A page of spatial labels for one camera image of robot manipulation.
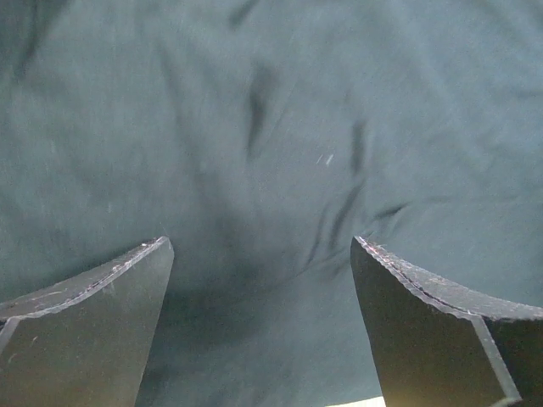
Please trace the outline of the black t shirt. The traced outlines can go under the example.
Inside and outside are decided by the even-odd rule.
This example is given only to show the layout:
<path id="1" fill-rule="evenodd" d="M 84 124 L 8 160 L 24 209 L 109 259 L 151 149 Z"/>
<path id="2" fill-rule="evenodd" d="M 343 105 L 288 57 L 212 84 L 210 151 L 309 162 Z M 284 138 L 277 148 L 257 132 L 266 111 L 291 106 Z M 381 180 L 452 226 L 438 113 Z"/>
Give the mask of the black t shirt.
<path id="1" fill-rule="evenodd" d="M 377 395 L 355 236 L 541 305 L 541 2 L 2 2 L 2 300 L 160 236 L 140 406 Z"/>

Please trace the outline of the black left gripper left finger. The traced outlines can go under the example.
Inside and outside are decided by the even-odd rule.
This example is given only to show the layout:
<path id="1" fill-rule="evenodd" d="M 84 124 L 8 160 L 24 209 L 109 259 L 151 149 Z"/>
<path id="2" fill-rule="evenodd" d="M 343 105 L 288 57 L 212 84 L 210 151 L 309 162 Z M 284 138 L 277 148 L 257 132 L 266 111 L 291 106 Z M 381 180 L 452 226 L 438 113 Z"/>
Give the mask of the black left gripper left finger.
<path id="1" fill-rule="evenodd" d="M 159 237 L 3 303 L 1 404 L 134 406 L 173 259 Z"/>

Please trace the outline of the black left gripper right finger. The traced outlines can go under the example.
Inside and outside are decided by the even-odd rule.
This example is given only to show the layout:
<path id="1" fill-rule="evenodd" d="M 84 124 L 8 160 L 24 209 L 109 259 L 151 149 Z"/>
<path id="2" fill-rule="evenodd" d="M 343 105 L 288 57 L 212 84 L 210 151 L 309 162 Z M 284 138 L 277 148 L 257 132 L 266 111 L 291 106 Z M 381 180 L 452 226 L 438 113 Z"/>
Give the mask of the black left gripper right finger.
<path id="1" fill-rule="evenodd" d="M 541 308 L 468 289 L 361 237 L 350 263 L 388 406 L 541 405 Z"/>

